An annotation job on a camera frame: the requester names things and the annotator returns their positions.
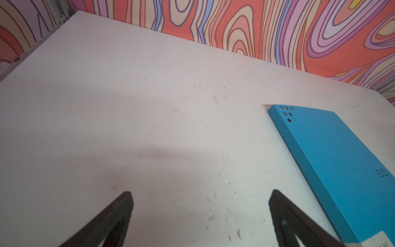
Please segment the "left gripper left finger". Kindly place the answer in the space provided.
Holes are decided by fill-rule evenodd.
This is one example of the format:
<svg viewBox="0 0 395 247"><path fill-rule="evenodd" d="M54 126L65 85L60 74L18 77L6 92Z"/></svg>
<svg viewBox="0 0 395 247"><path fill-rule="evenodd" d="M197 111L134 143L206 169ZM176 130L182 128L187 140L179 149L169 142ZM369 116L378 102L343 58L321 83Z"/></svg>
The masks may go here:
<svg viewBox="0 0 395 247"><path fill-rule="evenodd" d="M122 247L134 207L131 192L125 191L94 217L62 247Z"/></svg>

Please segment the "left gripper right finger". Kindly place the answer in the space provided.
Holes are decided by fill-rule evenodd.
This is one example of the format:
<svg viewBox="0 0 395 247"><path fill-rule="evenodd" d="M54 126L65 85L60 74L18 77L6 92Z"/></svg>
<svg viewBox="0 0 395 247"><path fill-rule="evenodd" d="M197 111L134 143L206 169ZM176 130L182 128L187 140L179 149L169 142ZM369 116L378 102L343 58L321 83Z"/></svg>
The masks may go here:
<svg viewBox="0 0 395 247"><path fill-rule="evenodd" d="M343 247L279 190L273 190L269 207L280 247Z"/></svg>

